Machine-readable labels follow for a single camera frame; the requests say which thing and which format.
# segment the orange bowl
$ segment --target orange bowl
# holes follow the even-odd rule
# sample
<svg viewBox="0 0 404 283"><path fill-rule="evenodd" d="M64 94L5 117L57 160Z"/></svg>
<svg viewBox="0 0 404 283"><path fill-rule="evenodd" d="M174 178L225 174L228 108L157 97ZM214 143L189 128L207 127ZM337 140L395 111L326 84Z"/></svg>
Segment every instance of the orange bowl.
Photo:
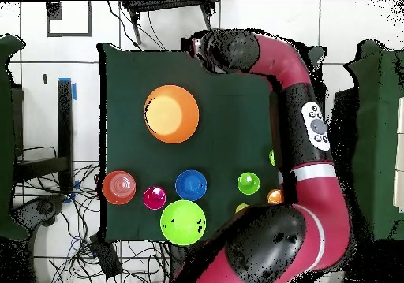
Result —
<svg viewBox="0 0 404 283"><path fill-rule="evenodd" d="M144 121L158 140L181 143L192 136L198 126L198 105L184 88L164 85L156 88L146 99Z"/></svg>

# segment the tile floor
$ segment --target tile floor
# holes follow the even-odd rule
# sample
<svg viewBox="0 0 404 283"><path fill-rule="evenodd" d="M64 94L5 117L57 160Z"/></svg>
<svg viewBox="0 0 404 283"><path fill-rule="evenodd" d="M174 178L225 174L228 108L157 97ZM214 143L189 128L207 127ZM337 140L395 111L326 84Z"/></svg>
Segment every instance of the tile floor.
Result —
<svg viewBox="0 0 404 283"><path fill-rule="evenodd" d="M125 50L135 50L127 35L135 39L133 28L124 14L119 11L118 2L91 2L92 37L47 37L45 2L0 2L0 35L9 33L20 36L26 43L9 64L15 82L25 90L24 100L24 147L57 145L56 93L58 78L70 77L77 84L77 100L73 102L74 167L97 166L99 158L99 55L97 43L112 43ZM123 26L113 13L121 16ZM387 47L404 47L404 16L393 1L222 1L216 5L217 14L211 19L213 28L260 28L272 34L302 41L308 46L322 45L328 49L324 60L324 82L329 89L326 102L326 116L336 92L354 85L349 73L342 67L352 61L356 45L363 39L378 39ZM87 32L87 3L62 2L62 20L51 21L52 32ZM150 21L155 33L168 50L179 50L180 38L204 29L204 20L199 7L185 7L150 12ZM148 15L140 14L140 26L153 35ZM142 31L142 47L158 50L157 45ZM47 84L43 82L47 75ZM25 159L46 158L52 150L27 151ZM92 177L85 181L85 187L94 188ZM16 205L29 199L36 190L16 189ZM77 199L83 203L84 198ZM85 215L89 234L99 228L98 202L92 201L90 208L95 212ZM71 203L63 204L63 214L70 229L77 234L77 212ZM36 237L34 250L35 267L39 283L51 283L55 268L68 256L71 237L66 220L58 216L49 228L41 227ZM129 271L148 269L148 256L152 250L142 253L143 259L131 259L133 251L150 247L148 242L117 242L118 255L124 268ZM150 270L158 263L151 260ZM153 275L152 282L160 283L162 272ZM124 278L118 277L117 283ZM319 283L332 283L329 276ZM115 283L97 278L94 283ZM140 283L128 277L125 283Z"/></svg>

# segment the green cup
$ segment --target green cup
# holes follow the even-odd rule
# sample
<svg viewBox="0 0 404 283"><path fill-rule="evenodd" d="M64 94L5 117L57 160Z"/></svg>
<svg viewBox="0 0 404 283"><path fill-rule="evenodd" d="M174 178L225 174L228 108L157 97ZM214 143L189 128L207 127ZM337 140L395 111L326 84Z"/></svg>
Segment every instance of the green cup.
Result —
<svg viewBox="0 0 404 283"><path fill-rule="evenodd" d="M274 156L274 150L271 150L271 152L269 152L269 160L271 161L271 164L275 166L275 156Z"/></svg>
<svg viewBox="0 0 404 283"><path fill-rule="evenodd" d="M238 178L237 187L243 194L252 195L260 188L260 179L254 173L245 172Z"/></svg>
<svg viewBox="0 0 404 283"><path fill-rule="evenodd" d="M186 199L172 202L160 218L163 235L171 243L188 246L196 243L206 229L204 211L196 203Z"/></svg>

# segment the red cup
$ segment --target red cup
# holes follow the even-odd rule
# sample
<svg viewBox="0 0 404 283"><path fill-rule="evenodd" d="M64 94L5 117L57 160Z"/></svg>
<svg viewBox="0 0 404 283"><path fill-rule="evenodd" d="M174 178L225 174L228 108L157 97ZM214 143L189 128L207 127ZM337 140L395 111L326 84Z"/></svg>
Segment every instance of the red cup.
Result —
<svg viewBox="0 0 404 283"><path fill-rule="evenodd" d="M151 210L158 210L166 203L166 193L161 187L150 187L143 194L144 205Z"/></svg>
<svg viewBox="0 0 404 283"><path fill-rule="evenodd" d="M112 204L128 203L135 195L135 191L135 179L123 170L108 173L103 181L103 194Z"/></svg>

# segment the power strip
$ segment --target power strip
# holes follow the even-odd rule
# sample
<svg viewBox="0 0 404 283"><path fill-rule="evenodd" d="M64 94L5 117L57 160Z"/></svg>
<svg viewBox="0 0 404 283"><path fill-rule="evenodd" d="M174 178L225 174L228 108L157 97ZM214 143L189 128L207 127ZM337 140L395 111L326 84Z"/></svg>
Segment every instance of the power strip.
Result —
<svg viewBox="0 0 404 283"><path fill-rule="evenodd" d="M117 276L122 273L122 265L112 243L105 240L99 240L98 236L90 236L91 243L89 247L94 255L98 258L101 270L107 278Z"/></svg>

